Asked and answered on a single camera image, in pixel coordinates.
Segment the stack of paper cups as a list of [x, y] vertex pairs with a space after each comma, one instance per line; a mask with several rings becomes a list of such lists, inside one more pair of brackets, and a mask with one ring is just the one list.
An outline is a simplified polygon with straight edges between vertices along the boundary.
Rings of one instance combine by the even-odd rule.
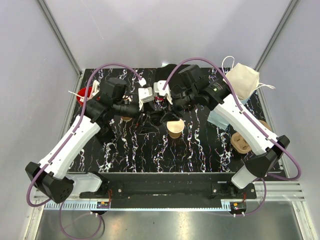
[[129, 122], [129, 121], [131, 121], [133, 118], [132, 118], [132, 117], [127, 117], [127, 116], [121, 116], [121, 119], [122, 119], [124, 122]]

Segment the single paper cup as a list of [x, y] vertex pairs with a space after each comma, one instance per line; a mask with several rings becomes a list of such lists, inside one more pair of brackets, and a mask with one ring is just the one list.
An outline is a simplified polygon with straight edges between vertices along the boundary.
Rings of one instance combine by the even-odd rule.
[[168, 134], [171, 138], [179, 138], [185, 128], [185, 123], [182, 119], [177, 121], [168, 121], [166, 123]]

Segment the blue white paper bag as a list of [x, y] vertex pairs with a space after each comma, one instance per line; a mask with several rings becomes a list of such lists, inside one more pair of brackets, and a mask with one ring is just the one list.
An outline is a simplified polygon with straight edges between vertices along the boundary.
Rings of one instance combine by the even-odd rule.
[[[232, 65], [230, 70], [225, 72], [224, 63], [228, 58], [232, 58]], [[275, 89], [273, 85], [260, 82], [260, 73], [258, 71], [241, 63], [237, 63], [235, 66], [234, 64], [235, 58], [229, 55], [222, 60], [221, 67], [243, 105], [257, 89], [262, 87]]]

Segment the single black cup lid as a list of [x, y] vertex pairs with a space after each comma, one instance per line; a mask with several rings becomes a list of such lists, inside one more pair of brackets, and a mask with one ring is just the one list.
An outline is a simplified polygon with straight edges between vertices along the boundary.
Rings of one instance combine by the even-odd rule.
[[150, 116], [150, 122], [154, 126], [158, 127], [167, 121], [169, 113], [165, 111], [156, 110], [156, 111], [152, 111], [149, 116]]

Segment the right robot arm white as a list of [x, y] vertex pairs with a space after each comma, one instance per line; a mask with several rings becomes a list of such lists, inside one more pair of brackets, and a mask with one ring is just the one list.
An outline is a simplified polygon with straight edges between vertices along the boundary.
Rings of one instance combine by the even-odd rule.
[[189, 65], [178, 73], [182, 79], [182, 92], [174, 94], [164, 80], [154, 83], [154, 92], [168, 100], [169, 109], [179, 115], [181, 111], [202, 105], [224, 118], [248, 143], [254, 153], [231, 178], [228, 195], [239, 198], [245, 187], [257, 178], [263, 178], [285, 153], [290, 140], [277, 136], [257, 120], [233, 95], [221, 78], [214, 81], [203, 75], [198, 65]]

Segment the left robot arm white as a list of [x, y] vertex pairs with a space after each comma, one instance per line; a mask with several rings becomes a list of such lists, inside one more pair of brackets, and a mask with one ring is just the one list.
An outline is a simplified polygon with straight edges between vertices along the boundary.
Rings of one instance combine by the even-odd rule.
[[70, 195], [93, 195], [103, 198], [108, 194], [109, 181], [98, 172], [69, 174], [71, 163], [84, 146], [96, 137], [101, 143], [111, 142], [115, 134], [110, 126], [114, 116], [127, 118], [141, 117], [144, 104], [154, 100], [163, 89], [161, 83], [147, 86], [141, 79], [138, 101], [130, 101], [125, 95], [127, 84], [124, 80], [111, 78], [105, 83], [95, 80], [80, 96], [82, 112], [58, 144], [39, 163], [30, 162], [25, 171], [35, 187], [57, 204], [63, 203]]

